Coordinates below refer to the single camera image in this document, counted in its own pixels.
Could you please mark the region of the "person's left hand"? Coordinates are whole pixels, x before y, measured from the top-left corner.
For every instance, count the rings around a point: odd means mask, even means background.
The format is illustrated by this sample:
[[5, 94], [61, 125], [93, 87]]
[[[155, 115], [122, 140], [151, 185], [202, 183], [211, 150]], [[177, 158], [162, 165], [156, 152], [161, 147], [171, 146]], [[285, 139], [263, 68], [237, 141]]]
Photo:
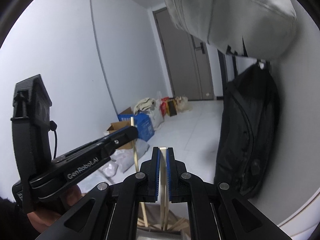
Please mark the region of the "person's left hand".
[[[78, 185], [70, 187], [65, 193], [61, 195], [63, 204], [70, 208], [76, 204], [82, 198], [82, 193]], [[52, 210], [37, 210], [27, 214], [29, 221], [34, 229], [39, 233], [43, 233], [53, 223], [55, 223], [60, 217], [60, 213], [56, 213]]]

